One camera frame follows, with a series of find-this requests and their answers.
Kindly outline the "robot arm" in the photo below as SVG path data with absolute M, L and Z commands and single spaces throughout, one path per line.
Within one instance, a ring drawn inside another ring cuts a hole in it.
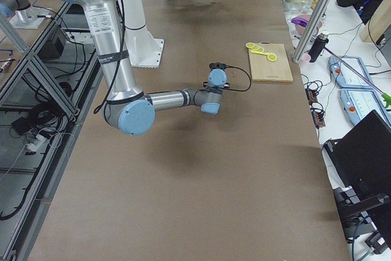
M 141 0 L 62 0 L 80 5 L 89 26 L 108 92 L 98 110 L 121 132 L 137 136 L 153 125 L 156 111 L 195 105 L 216 114 L 227 82 L 225 65 L 210 65 L 203 89 L 145 94 L 133 66 L 159 65 L 163 41 L 148 32 Z

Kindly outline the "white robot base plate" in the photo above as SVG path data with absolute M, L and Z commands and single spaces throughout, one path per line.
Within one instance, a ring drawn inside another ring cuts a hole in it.
M 164 48 L 164 39 L 154 38 L 148 29 L 126 32 L 126 45 L 132 67 L 158 68 Z

